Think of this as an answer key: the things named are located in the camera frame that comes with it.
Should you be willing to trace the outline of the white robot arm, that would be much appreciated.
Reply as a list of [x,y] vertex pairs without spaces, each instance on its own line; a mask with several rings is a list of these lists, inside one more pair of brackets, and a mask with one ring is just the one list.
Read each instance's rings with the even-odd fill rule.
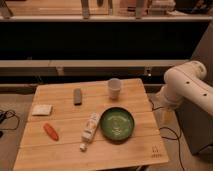
[[197,60],[171,67],[157,93],[159,102],[165,108],[177,109],[186,98],[213,117],[213,87],[203,81],[206,75],[205,65]]

